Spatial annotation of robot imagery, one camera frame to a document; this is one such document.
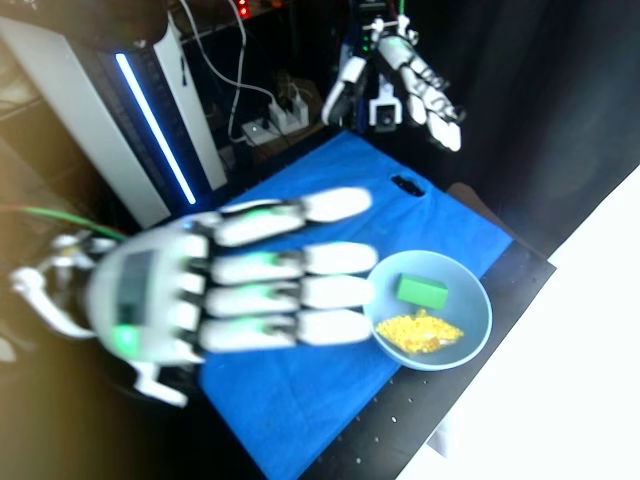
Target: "robotic hand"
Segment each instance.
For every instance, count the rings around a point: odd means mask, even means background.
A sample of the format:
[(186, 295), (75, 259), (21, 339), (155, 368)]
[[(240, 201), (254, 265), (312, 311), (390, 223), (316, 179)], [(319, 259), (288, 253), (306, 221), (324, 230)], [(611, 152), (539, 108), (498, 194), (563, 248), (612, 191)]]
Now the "robotic hand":
[[(163, 366), (202, 362), (206, 351), (365, 340), (369, 322), (350, 308), (368, 303), (373, 288), (348, 274), (375, 265), (370, 246), (342, 242), (300, 251), (228, 253), (348, 218), (370, 205), (367, 191), (339, 188), (198, 213), (143, 232), (112, 249), (92, 270), (85, 298), (92, 330), (107, 350), (137, 369), (137, 390), (179, 406), (186, 396), (158, 382)], [(77, 250), (73, 256), (81, 258)], [(59, 333), (92, 336), (48, 298), (35, 269), (20, 269), (12, 280)]]
[(443, 93), (447, 82), (416, 53), (413, 47), (418, 36), (408, 25), (409, 18), (398, 15), (397, 21), (385, 23), (377, 18), (364, 27), (371, 32), (371, 47), (366, 47), (371, 54), (363, 51), (346, 61), (329, 93), (322, 120), (327, 125), (343, 125), (356, 111), (373, 66), (380, 73), (379, 93), (369, 102), (369, 126), (378, 132), (393, 131), (406, 118), (412, 125), (426, 126), (435, 142), (457, 152), (462, 144), (459, 123), (463, 114)]

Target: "green rectangular block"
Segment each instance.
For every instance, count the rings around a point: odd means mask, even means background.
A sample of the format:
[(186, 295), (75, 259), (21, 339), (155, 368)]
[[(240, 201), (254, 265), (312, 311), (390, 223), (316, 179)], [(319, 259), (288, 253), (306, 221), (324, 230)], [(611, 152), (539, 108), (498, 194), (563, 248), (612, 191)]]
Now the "green rectangular block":
[(398, 281), (396, 298), (425, 308), (441, 310), (447, 303), (449, 289), (435, 280), (403, 273)]

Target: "light blue bowl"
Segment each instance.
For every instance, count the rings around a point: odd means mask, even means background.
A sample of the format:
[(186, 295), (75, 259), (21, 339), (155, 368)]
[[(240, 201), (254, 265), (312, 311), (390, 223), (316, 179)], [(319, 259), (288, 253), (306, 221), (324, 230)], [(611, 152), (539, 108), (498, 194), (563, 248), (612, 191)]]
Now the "light blue bowl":
[[(461, 328), (464, 336), (460, 340), (437, 352), (408, 354), (375, 331), (378, 323), (397, 315), (414, 314), (421, 308), (396, 298), (402, 273), (420, 275), (447, 286), (449, 297), (444, 309), (428, 311)], [(487, 292), (473, 273), (452, 258), (425, 250), (396, 253), (376, 265), (369, 280), (376, 287), (376, 295), (365, 305), (364, 313), (373, 323), (373, 335), (382, 349), (402, 365), (428, 371), (457, 367), (475, 357), (487, 343), (492, 321)]]

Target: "bowl rim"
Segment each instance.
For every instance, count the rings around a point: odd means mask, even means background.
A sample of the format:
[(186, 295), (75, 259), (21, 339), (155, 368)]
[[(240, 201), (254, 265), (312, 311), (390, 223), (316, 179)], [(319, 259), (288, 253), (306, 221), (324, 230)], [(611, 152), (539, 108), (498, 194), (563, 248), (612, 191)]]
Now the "bowl rim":
[(389, 355), (391, 358), (393, 358), (395, 361), (399, 362), (400, 364), (404, 365), (405, 367), (412, 368), (414, 370), (420, 370), (420, 371), (423, 371), (423, 372), (436, 372), (436, 371), (440, 371), (440, 370), (448, 370), (450, 368), (459, 367), (460, 365), (463, 365), (463, 364), (469, 362), (476, 355), (478, 355), (478, 353), (480, 353), (480, 351), (487, 344), (487, 341), (489, 340), (489, 336), (491, 335), (491, 329), (493, 327), (493, 308), (491, 307), (491, 300), (489, 299), (489, 295), (487, 294), (487, 291), (484, 289), (484, 286), (482, 285), (482, 283), (480, 282), (478, 277), (476, 277), (473, 274), (473, 272), (471, 272), (471, 270), (469, 270), (463, 264), (461, 264), (460, 262), (458, 262), (454, 258), (451, 258), (451, 257), (449, 257), (447, 255), (444, 255), (442, 253), (439, 253), (439, 252), (434, 252), (432, 250), (405, 250), (403, 252), (397, 252), (397, 253), (394, 253), (393, 255), (389, 255), (387, 258), (385, 258), (384, 260), (379, 262), (375, 267), (373, 267), (373, 269), (369, 272), (369, 275), (367, 276), (367, 280), (371, 280), (371, 276), (376, 271), (376, 269), (378, 269), (378, 267), (380, 267), (386, 261), (388, 261), (388, 260), (390, 260), (390, 259), (392, 259), (394, 257), (401, 256), (401, 255), (408, 254), (408, 253), (427, 253), (427, 254), (430, 254), (430, 255), (433, 255), (433, 256), (442, 257), (442, 258), (444, 258), (446, 260), (449, 260), (449, 261), (457, 264), (460, 268), (462, 268), (462, 270), (464, 270), (467, 273), (467, 275), (469, 275), (473, 279), (473, 281), (480, 287), (480, 292), (482, 293), (482, 295), (483, 295), (483, 297), (485, 299), (485, 302), (486, 302), (487, 307), (489, 309), (489, 317), (487, 318), (487, 329), (486, 329), (486, 331), (484, 333), (484, 336), (482, 337), (482, 340), (480, 340), (480, 343), (478, 344), (478, 346), (471, 353), (469, 353), (468, 355), (464, 356), (463, 358), (461, 358), (459, 360), (456, 360), (455, 362), (450, 362), (450, 363), (446, 363), (446, 364), (442, 364), (442, 365), (428, 365), (428, 364), (424, 364), (424, 363), (417, 362), (415, 360), (410, 360), (410, 359), (406, 358), (405, 355), (407, 355), (407, 354), (401, 354), (402, 356), (399, 356), (399, 354), (397, 352), (392, 350), (391, 347), (387, 344), (387, 341), (384, 338), (382, 338), (380, 336), (380, 334), (376, 331), (375, 325), (373, 323), (373, 320), (371, 319), (371, 317), (367, 313), (368, 305), (364, 305), (363, 306), (363, 311), (364, 311), (365, 316), (369, 320), (369, 322), (371, 322), (371, 331), (373, 333), (374, 338), (376, 339), (376, 342), (378, 343), (378, 345), (380, 345), (380, 347), (382, 347), (382, 350), (387, 355)]

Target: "power strip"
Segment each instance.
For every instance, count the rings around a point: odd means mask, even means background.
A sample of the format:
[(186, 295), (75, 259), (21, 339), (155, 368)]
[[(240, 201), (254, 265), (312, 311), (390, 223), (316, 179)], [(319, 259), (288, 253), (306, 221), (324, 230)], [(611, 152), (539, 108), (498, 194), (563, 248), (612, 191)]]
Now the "power strip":
[(285, 111), (280, 105), (269, 105), (269, 125), (264, 128), (262, 119), (242, 125), (242, 131), (250, 145), (262, 145), (309, 126), (309, 107), (299, 95), (293, 100), (293, 111)]

